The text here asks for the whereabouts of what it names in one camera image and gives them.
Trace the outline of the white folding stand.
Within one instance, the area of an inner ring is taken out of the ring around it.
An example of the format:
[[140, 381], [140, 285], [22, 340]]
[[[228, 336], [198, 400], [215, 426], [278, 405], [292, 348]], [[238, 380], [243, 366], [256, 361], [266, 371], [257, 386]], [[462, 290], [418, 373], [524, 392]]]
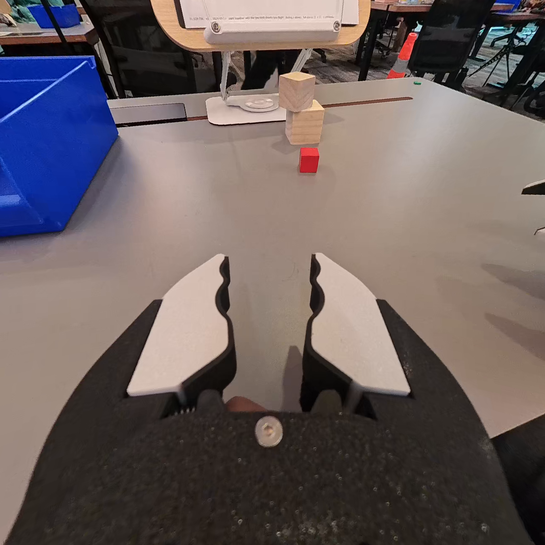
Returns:
[[[301, 72], [312, 49], [302, 49], [291, 72]], [[231, 52], [222, 53], [221, 97], [206, 101], [208, 121], [213, 125], [227, 126], [285, 121], [286, 110], [278, 105], [278, 92], [265, 94], [229, 95], [227, 74]]]

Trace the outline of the large wooden cube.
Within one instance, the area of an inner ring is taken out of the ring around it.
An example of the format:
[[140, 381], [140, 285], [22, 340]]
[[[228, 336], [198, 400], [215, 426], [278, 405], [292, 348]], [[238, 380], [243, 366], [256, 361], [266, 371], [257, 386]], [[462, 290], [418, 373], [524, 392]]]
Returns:
[[310, 107], [299, 112], [286, 110], [285, 134], [291, 145], [309, 146], [319, 144], [324, 119], [324, 108], [313, 99]]

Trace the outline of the black office chair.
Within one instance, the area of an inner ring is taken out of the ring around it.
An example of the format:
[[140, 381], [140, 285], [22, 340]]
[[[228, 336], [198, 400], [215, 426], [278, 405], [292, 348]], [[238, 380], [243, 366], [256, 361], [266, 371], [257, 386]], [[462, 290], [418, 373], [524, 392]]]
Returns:
[[494, 1], [434, 1], [424, 19], [408, 62], [417, 77], [460, 90], [461, 72]]
[[208, 93], [214, 69], [174, 44], [150, 1], [81, 1], [103, 45], [119, 98]]

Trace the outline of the medium wooden cube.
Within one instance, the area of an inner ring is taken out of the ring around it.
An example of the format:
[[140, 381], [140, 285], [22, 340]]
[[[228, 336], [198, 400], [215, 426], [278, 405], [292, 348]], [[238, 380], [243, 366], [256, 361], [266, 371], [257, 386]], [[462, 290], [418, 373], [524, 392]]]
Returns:
[[315, 94], [316, 77], [305, 72], [289, 72], [278, 78], [278, 105], [290, 112], [301, 112], [311, 107]]

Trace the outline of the white instruction sheet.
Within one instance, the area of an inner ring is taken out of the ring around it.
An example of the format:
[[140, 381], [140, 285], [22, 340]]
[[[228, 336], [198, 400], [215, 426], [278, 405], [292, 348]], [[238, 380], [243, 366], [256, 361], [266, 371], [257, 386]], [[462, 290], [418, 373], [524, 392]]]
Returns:
[[186, 29], [205, 29], [218, 24], [297, 25], [318, 28], [320, 24], [355, 26], [359, 23], [358, 1], [175, 1], [178, 17]]

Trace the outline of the small blue bin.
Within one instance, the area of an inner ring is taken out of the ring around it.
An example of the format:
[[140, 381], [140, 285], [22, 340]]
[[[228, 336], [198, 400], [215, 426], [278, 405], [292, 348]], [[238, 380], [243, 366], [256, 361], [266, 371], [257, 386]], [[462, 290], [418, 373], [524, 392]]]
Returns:
[[[54, 24], [42, 4], [29, 5], [28, 10], [40, 28], [54, 29]], [[76, 27], [81, 23], [75, 4], [50, 5], [50, 11], [61, 29]]]

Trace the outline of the blue plastic bin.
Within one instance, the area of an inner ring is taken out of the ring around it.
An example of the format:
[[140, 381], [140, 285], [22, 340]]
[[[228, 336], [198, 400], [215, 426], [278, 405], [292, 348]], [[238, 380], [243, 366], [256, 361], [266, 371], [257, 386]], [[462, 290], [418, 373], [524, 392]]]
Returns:
[[94, 57], [1, 57], [1, 237], [62, 231], [117, 138]]

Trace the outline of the brown wooden desk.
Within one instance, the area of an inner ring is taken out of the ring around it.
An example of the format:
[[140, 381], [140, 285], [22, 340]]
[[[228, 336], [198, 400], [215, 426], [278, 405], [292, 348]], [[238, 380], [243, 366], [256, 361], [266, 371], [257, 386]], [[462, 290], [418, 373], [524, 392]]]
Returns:
[[[99, 36], [92, 24], [79, 24], [61, 29], [69, 44], [90, 44], [99, 42]], [[42, 29], [37, 24], [25, 23], [17, 27], [1, 24], [1, 46], [59, 44], [60, 38], [55, 29]]]

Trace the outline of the red wooden cube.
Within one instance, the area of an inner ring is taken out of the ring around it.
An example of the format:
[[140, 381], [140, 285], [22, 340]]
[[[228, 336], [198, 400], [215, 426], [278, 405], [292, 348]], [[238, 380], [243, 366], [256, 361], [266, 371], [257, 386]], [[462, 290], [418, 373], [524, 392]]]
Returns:
[[319, 165], [319, 149], [304, 146], [299, 150], [298, 171], [301, 174], [316, 174]]

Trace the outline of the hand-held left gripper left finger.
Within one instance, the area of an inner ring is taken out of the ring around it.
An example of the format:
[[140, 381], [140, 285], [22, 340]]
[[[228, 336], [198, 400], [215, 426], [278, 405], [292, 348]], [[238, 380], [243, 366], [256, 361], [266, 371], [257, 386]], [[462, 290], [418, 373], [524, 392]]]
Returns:
[[217, 254], [167, 291], [127, 387], [130, 397], [198, 397], [236, 374], [229, 258]]

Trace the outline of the orange striped traffic cone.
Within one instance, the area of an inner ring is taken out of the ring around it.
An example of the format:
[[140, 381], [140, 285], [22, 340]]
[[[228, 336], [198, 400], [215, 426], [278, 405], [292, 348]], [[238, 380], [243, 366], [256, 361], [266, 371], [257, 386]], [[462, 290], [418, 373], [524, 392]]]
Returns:
[[405, 78], [408, 63], [412, 54], [412, 49], [418, 38], [418, 33], [410, 32], [405, 39], [399, 52], [398, 58], [387, 75], [387, 79]]

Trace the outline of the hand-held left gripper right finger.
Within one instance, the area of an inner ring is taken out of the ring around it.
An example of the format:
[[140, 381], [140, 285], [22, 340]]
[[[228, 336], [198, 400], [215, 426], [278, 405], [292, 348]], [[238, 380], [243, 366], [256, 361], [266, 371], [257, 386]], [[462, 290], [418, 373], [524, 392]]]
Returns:
[[410, 386], [377, 297], [324, 253], [311, 256], [303, 378], [314, 392], [407, 397]]

